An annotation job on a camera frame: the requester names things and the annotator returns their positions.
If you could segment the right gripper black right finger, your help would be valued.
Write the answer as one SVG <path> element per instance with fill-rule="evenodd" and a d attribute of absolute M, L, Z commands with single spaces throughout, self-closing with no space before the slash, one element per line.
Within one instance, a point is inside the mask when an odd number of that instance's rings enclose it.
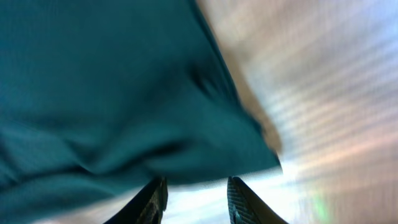
<path fill-rule="evenodd" d="M 228 177 L 230 224 L 287 224 L 239 177 Z"/>

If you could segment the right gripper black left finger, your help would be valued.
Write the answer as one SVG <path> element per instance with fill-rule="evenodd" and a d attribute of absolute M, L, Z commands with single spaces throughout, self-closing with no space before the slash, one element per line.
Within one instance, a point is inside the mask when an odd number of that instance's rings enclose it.
<path fill-rule="evenodd" d="M 104 224 L 161 224 L 167 202 L 167 179 L 154 178 Z"/>

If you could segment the black t-shirt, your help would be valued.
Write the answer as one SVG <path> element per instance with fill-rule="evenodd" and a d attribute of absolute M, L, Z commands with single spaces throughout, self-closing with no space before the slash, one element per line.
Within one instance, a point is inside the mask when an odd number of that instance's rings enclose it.
<path fill-rule="evenodd" d="M 1 222 L 279 167 L 195 1 L 1 2 Z"/>

